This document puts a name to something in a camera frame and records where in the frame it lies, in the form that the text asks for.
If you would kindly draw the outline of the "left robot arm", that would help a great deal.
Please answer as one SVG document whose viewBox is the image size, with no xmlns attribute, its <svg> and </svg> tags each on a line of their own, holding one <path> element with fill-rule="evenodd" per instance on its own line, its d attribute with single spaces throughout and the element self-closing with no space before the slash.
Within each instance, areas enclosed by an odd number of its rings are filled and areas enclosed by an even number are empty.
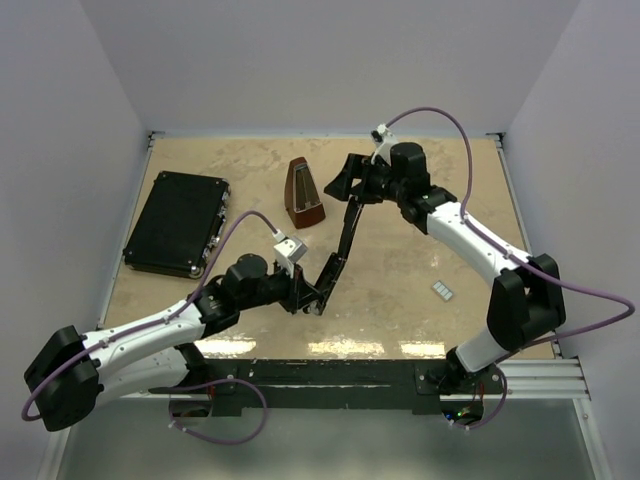
<svg viewBox="0 0 640 480">
<path fill-rule="evenodd" d="M 278 304 L 288 313 L 309 312 L 325 298 L 299 264 L 269 266 L 245 254 L 163 311 L 112 329 L 55 331 L 24 373 L 30 395 L 21 416 L 56 432 L 138 390 L 196 392 L 207 380 L 197 341 L 235 326 L 245 310 Z"/>
</svg>

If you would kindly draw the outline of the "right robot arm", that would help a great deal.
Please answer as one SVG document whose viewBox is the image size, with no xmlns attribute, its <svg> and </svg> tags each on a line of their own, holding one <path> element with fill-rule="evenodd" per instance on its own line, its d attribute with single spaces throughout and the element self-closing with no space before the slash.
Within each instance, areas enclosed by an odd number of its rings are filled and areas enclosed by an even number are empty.
<svg viewBox="0 0 640 480">
<path fill-rule="evenodd" d="M 409 224 L 445 244 L 490 287 L 485 327 L 452 348 L 431 376 L 441 392 L 469 392 L 488 367 L 565 323 L 557 262 L 546 254 L 532 256 L 474 225 L 461 202 L 432 183 L 420 145 L 400 142 L 370 156 L 350 154 L 324 192 L 348 207 L 340 250 L 331 255 L 322 278 L 339 276 L 362 208 L 391 201 Z"/>
</svg>

